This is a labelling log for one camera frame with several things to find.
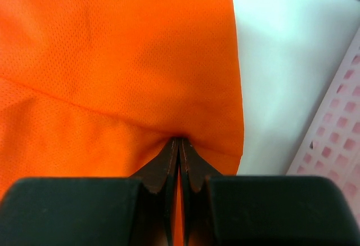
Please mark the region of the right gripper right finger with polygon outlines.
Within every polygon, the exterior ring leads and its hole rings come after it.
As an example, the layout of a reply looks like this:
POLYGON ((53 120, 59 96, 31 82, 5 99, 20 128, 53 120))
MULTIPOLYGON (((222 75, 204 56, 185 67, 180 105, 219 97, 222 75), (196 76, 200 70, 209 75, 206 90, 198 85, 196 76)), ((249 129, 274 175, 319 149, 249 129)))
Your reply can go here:
POLYGON ((320 176, 226 176, 178 149, 185 245, 358 245, 340 189, 320 176))

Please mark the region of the orange t shirt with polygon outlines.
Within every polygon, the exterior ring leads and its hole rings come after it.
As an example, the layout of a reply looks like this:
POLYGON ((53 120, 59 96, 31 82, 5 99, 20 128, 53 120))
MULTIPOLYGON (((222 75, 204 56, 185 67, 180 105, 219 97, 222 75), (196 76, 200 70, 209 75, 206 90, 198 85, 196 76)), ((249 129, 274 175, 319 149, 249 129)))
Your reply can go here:
POLYGON ((234 176, 238 59, 233 0, 1 0, 1 200, 28 177, 129 177, 173 138, 234 176))

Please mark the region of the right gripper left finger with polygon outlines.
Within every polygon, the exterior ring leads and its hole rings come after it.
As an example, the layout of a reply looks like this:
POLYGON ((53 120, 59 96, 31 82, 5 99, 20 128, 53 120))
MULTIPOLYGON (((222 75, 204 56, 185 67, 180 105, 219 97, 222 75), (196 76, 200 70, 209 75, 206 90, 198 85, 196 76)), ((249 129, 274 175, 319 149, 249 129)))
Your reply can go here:
POLYGON ((1 200, 2 245, 173 245, 178 143, 129 177, 28 177, 1 200))

